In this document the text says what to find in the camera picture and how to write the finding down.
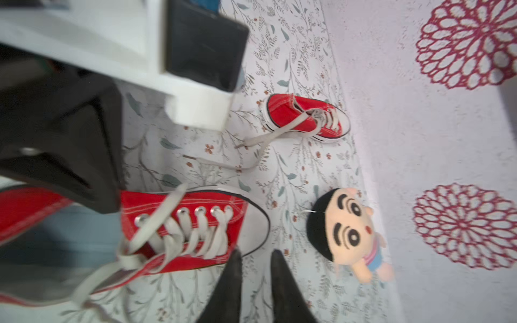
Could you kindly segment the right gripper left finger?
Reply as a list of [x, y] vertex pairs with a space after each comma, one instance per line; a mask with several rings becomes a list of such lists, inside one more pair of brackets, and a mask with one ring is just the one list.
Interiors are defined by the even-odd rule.
[[215, 286], [197, 323], [231, 323], [240, 321], [242, 295], [242, 254], [236, 248]]

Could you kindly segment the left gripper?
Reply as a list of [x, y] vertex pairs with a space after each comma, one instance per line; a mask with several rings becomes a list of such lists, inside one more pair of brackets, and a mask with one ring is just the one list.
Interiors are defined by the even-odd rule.
[[123, 101], [114, 80], [1, 46], [1, 175], [99, 213], [121, 205]]

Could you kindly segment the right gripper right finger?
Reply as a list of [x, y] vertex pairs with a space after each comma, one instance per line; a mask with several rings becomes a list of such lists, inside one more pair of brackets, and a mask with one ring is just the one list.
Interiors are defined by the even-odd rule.
[[317, 322], [280, 250], [274, 250], [271, 255], [271, 293], [274, 322]]

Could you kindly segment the red sneaker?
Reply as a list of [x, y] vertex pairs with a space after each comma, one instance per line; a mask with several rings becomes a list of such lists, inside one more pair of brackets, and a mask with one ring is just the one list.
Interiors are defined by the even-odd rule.
[[190, 156], [200, 164], [233, 170], [257, 167], [264, 158], [266, 149], [276, 139], [309, 138], [320, 143], [331, 143], [346, 137], [351, 131], [351, 121], [340, 108], [317, 99], [295, 94], [272, 94], [261, 108], [262, 120], [268, 133], [245, 139], [237, 148], [260, 145], [257, 157], [247, 166], [231, 166], [200, 157]]
[[[74, 203], [28, 185], [1, 191], [1, 246]], [[124, 191], [123, 237], [115, 260], [96, 268], [1, 264], [1, 301], [50, 306], [71, 301], [87, 305], [93, 293], [117, 289], [144, 275], [203, 269], [260, 249], [271, 221], [260, 203], [237, 188], [210, 186], [170, 192]]]

